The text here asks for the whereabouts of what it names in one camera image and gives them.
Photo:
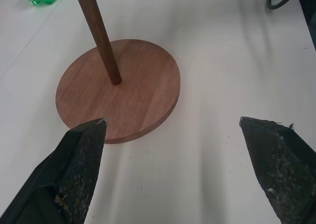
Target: round wooden base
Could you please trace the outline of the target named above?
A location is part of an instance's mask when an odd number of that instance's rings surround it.
[[[62,76],[56,106],[64,123],[73,128],[106,118],[105,143],[137,139],[161,125],[180,94],[180,73],[172,56],[143,40],[111,42],[122,83],[113,86],[94,48],[76,59]]]

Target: wooden stand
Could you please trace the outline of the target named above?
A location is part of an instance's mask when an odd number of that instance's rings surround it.
[[[62,76],[56,92],[58,113],[70,128],[106,118],[108,144],[144,136],[168,118],[178,101],[178,66],[153,43],[110,42],[96,0],[78,1],[97,47],[76,59]]]

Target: wooden rod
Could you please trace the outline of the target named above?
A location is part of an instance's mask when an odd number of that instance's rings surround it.
[[[113,85],[122,82],[97,0],[78,0]]]

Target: white table surface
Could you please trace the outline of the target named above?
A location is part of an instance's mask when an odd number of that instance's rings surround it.
[[[87,224],[279,224],[255,177],[241,116],[294,123],[316,149],[316,52],[298,0],[98,0],[111,40],[136,38],[177,61],[171,116],[105,145]],[[63,72],[95,43],[77,0],[0,0],[0,213],[67,131]]]

